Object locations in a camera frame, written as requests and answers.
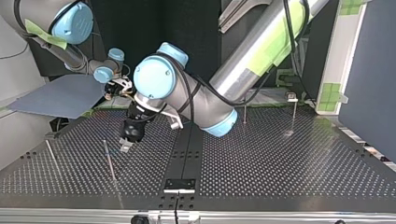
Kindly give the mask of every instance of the yellow-green tape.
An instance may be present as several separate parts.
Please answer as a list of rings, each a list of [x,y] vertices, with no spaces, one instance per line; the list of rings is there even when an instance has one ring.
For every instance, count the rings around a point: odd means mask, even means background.
[[[318,110],[334,112],[340,101],[340,83],[323,83],[319,98]]]
[[[341,16],[358,15],[361,10],[362,0],[342,0],[341,2]]]
[[[47,43],[58,46],[61,49],[67,48],[67,42],[64,39],[47,34],[47,32],[41,29],[38,25],[34,24],[32,21],[25,20],[25,26],[27,33],[37,35]]]
[[[304,7],[299,1],[289,4],[291,24],[294,35],[299,34],[304,21]],[[272,64],[278,66],[290,53],[290,38],[286,15],[273,33],[263,40],[247,64],[247,68],[261,77]]]

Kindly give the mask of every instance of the vertical metal pin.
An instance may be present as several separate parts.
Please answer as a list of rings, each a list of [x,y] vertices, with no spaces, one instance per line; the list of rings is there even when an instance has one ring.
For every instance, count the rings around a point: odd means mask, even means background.
[[[46,140],[47,148],[49,149],[49,154],[53,160],[56,160],[55,155],[53,154],[52,147],[50,146],[50,141]]]
[[[113,177],[113,180],[116,181],[117,179],[116,179],[116,175],[114,174],[113,162],[111,161],[110,152],[108,151],[108,146],[107,146],[106,140],[103,140],[103,145],[105,147],[105,153],[107,156],[108,167],[110,167],[111,176]]]
[[[298,101],[294,102],[293,119],[295,119],[295,118],[296,118],[296,112],[297,112],[297,103],[298,103]]]
[[[247,123],[247,112],[248,112],[248,106],[247,106],[247,105],[244,105],[244,124]]]

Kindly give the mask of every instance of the perforated metal table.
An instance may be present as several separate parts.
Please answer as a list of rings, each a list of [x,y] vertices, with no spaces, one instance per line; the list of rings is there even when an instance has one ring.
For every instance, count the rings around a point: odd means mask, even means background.
[[[43,144],[13,162],[0,172],[0,207],[396,214],[396,174],[310,108],[295,120],[292,108],[250,108],[222,138],[172,131],[159,116],[128,153],[118,151],[124,116],[78,120],[51,141],[57,160]],[[194,179],[195,193],[163,193],[168,179]]]

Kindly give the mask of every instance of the white wall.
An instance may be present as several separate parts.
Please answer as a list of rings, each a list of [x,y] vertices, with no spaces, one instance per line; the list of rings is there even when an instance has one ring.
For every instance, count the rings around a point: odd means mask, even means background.
[[[23,51],[26,42],[0,16],[0,58]],[[23,54],[0,59],[0,169],[26,151],[38,146],[50,132],[51,117],[7,110],[18,97],[45,84],[30,49]]]
[[[329,54],[327,57],[323,77],[318,94],[318,104],[324,83],[340,83],[340,93],[344,94],[353,56],[355,54],[356,44],[361,31],[361,23],[364,18],[366,5],[361,6],[357,15],[338,16],[332,32]],[[338,115],[341,103],[337,104],[335,111],[320,111],[320,115]]]

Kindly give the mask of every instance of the gray sheet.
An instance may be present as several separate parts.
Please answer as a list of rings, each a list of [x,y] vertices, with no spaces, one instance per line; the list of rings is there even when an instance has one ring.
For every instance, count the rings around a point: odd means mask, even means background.
[[[396,161],[396,1],[367,4],[339,119],[353,133]]]
[[[8,106],[11,110],[76,119],[102,97],[104,85],[93,76],[67,75],[30,92]]]

